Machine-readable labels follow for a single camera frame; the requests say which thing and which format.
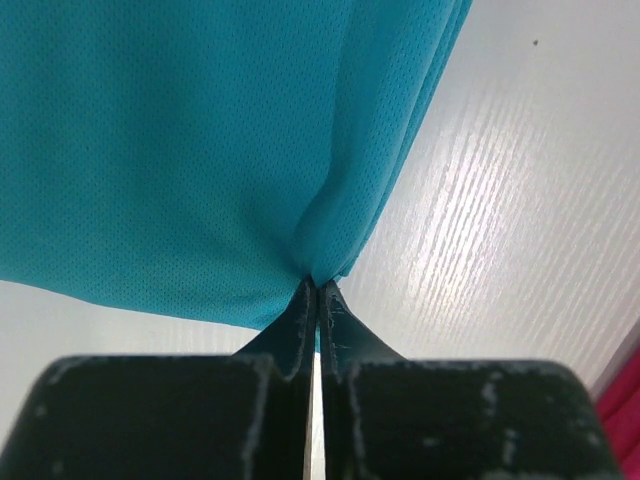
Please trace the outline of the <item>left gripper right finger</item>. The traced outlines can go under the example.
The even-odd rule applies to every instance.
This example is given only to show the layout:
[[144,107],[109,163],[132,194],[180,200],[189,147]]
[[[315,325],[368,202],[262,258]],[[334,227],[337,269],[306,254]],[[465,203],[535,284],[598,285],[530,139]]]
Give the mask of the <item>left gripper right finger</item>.
[[541,360],[408,360],[318,294],[330,479],[618,479],[590,397]]

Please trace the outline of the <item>red t shirt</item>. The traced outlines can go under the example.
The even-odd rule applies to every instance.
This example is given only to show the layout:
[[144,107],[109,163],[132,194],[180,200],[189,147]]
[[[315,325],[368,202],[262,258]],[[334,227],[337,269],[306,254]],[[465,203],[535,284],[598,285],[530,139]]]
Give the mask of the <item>red t shirt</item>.
[[626,479],[639,480],[640,354],[633,355],[596,404],[596,411]]

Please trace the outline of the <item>teal t shirt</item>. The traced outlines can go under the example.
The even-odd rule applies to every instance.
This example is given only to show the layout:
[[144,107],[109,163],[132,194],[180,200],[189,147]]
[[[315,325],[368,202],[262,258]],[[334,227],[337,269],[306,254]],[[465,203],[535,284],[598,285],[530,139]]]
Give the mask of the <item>teal t shirt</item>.
[[467,1],[5,1],[1,277],[262,329],[346,276]]

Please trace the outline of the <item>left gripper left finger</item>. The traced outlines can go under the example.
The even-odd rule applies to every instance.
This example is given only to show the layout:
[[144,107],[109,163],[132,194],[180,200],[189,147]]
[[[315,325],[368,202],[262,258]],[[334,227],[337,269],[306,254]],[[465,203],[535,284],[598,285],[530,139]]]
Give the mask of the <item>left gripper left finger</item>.
[[304,479],[316,288],[231,355],[68,356],[34,383],[5,479]]

